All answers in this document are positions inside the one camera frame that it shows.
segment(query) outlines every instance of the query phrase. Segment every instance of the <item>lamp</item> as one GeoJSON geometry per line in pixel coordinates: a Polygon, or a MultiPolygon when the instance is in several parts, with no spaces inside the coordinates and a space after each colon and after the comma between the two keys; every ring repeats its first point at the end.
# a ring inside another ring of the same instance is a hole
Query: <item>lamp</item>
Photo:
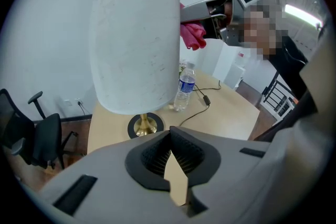
{"type": "Polygon", "coordinates": [[[177,92],[180,0],[94,0],[89,36],[100,104],[113,113],[138,114],[128,126],[131,138],[162,131],[160,117],[149,112],[177,92]]]}

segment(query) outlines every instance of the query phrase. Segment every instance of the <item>black office chair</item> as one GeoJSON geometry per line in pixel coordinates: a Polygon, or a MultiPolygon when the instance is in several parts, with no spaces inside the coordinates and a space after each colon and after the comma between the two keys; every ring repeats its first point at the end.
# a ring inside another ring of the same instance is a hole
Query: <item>black office chair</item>
{"type": "Polygon", "coordinates": [[[42,92],[37,93],[28,104],[34,103],[43,118],[36,126],[27,118],[13,103],[6,89],[0,90],[0,142],[10,148],[13,155],[20,155],[30,165],[41,166],[44,169],[50,165],[55,168],[54,160],[59,159],[64,169],[63,154],[84,154],[65,151],[64,147],[71,135],[77,136],[76,132],[61,141],[61,120],[55,113],[45,117],[37,99],[42,92]]]}

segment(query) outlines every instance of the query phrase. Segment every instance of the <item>plastic bottle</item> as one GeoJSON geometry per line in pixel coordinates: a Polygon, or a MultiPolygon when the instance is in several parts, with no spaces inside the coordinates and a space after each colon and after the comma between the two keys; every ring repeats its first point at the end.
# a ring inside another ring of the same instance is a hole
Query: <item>plastic bottle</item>
{"type": "Polygon", "coordinates": [[[188,106],[196,82],[194,67],[193,63],[188,62],[180,75],[179,89],[174,100],[174,110],[176,111],[183,111],[188,106]]]}

